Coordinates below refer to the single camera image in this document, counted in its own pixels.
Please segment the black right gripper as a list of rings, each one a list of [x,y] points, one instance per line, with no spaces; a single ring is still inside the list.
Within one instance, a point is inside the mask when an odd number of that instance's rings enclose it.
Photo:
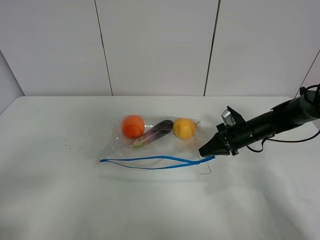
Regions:
[[[252,131],[247,130],[245,121],[233,126],[221,123],[216,127],[218,132],[199,149],[202,157],[238,155],[239,149],[251,140]]]

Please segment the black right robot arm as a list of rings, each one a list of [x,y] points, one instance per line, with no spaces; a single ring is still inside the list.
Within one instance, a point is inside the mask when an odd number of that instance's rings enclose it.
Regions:
[[[252,149],[249,145],[258,141],[262,144],[265,141],[282,143],[283,140],[273,137],[320,118],[320,86],[301,87],[299,94],[248,121],[228,106],[221,115],[224,123],[216,126],[217,133],[199,149],[200,156],[235,156],[244,147],[260,153],[262,150]]]

